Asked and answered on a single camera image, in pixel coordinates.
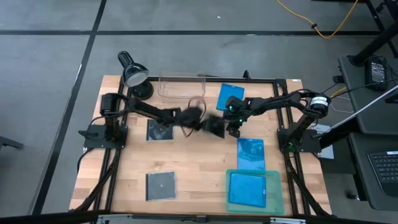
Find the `black desk lamp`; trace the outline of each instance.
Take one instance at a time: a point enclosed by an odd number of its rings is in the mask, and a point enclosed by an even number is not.
[[[138,100],[150,98],[154,94],[154,87],[147,80],[148,69],[134,62],[130,54],[125,51],[119,52],[118,59],[123,66],[123,83],[128,87],[132,87],[131,95]]]

